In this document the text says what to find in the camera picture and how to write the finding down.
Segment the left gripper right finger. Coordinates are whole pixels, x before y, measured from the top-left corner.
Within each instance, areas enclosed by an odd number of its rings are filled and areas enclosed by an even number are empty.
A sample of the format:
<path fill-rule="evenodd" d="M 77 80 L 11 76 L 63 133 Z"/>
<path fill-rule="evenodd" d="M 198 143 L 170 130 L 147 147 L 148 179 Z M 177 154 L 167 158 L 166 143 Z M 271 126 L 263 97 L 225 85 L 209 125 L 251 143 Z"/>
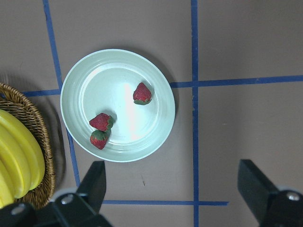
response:
<path fill-rule="evenodd" d="M 250 159 L 239 161 L 237 188 L 260 227 L 303 225 L 303 194 L 279 189 Z"/>

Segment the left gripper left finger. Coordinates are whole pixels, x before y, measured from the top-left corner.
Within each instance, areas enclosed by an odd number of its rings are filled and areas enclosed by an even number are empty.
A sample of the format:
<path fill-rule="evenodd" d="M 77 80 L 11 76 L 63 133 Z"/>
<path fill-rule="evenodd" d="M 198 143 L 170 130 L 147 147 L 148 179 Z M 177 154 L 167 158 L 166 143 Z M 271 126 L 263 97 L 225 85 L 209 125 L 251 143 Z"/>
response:
<path fill-rule="evenodd" d="M 77 188 L 36 210 L 26 202 L 0 209 L 2 227 L 111 227 L 99 214 L 106 193 L 104 161 L 95 161 Z"/>

